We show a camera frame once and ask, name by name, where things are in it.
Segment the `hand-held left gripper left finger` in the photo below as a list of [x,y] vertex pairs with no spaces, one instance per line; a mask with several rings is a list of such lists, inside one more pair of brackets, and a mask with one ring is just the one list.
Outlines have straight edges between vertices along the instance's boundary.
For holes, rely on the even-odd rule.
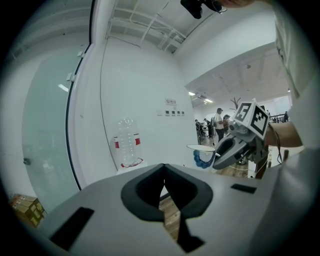
[[162,222],[144,221],[129,212],[121,199],[123,186],[151,170],[134,169],[94,182],[52,210],[38,230],[50,238],[80,207],[93,215],[70,248],[76,256],[184,256]]

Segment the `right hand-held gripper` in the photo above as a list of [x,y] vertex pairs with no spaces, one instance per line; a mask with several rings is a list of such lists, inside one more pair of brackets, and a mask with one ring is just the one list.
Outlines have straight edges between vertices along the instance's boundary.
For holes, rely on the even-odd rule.
[[265,136],[269,116],[265,109],[253,101],[243,101],[235,111],[230,123],[229,133],[216,146],[214,169],[224,169],[243,157],[258,163],[266,157]]

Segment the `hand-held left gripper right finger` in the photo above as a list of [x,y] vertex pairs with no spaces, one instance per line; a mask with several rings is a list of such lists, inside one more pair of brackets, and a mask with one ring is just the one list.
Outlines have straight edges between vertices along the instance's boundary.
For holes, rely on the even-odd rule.
[[185,252],[177,243],[163,247],[165,256],[268,256],[272,252],[267,209],[272,197],[272,170],[262,179],[236,178],[191,169],[176,164],[166,168],[185,178],[195,178],[199,186],[210,187],[212,199],[198,193],[181,216],[192,239],[203,244]]

